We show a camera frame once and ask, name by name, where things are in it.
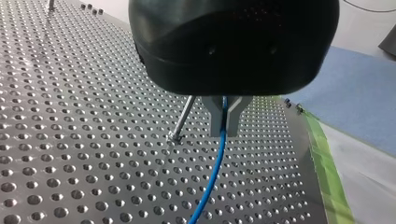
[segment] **blue mat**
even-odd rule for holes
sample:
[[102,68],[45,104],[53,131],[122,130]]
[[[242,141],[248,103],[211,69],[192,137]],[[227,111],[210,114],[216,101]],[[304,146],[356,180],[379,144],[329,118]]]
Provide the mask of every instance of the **blue mat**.
[[331,48],[317,78],[286,95],[325,123],[396,156],[396,63]]

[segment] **metal post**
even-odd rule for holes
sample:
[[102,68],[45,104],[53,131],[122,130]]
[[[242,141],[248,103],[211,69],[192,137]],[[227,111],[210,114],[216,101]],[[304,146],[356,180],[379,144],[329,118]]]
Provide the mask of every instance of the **metal post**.
[[49,11],[55,10],[55,0],[49,0],[47,2],[47,8]]
[[183,128],[184,122],[186,122],[187,116],[190,114],[192,105],[195,101],[195,96],[189,96],[187,103],[184,105],[183,111],[181,112],[180,119],[177,121],[175,129],[168,134],[168,140],[170,141],[180,141],[180,133]]

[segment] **black robot head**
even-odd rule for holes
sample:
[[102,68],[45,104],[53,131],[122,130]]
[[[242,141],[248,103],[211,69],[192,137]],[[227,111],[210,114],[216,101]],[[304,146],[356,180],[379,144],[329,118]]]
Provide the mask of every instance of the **black robot head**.
[[130,0],[134,42],[150,78],[188,95],[297,91],[317,75],[338,0]]

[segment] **black screw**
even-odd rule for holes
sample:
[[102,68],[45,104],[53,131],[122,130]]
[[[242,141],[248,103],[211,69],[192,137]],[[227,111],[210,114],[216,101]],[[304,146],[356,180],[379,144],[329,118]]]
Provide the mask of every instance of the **black screw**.
[[304,110],[303,110],[303,107],[301,106],[301,104],[297,104],[296,109],[297,109],[298,114],[304,113]]

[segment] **perforated metal plate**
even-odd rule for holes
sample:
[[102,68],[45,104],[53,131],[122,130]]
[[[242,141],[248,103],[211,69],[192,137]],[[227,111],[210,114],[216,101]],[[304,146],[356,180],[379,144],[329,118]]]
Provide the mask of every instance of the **perforated metal plate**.
[[[0,2],[0,220],[186,223],[219,139],[186,97],[156,87],[131,34],[64,1]],[[325,223],[304,123],[256,97],[228,140],[201,223]]]

